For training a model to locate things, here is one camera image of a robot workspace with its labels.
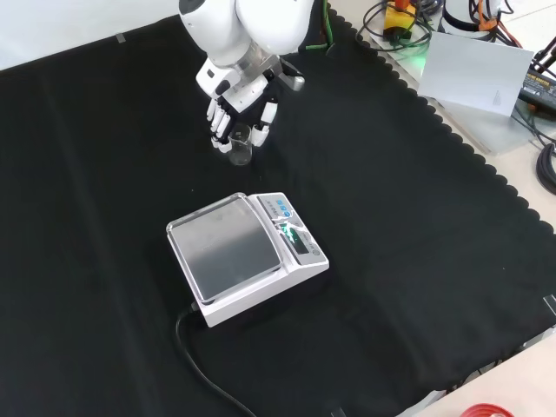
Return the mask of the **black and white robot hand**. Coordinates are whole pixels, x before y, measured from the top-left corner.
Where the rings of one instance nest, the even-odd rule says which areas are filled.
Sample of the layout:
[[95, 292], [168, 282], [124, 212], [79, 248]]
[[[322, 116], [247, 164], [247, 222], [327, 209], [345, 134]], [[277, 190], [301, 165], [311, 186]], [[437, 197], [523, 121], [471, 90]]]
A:
[[277, 100], [265, 96], [272, 77], [267, 71], [247, 81], [236, 69], [219, 68], [210, 59], [205, 61], [195, 80], [209, 98], [206, 119], [214, 149], [223, 154], [232, 151], [241, 118], [250, 111], [260, 116], [257, 122], [249, 125], [250, 143], [260, 148], [266, 142], [278, 110]]

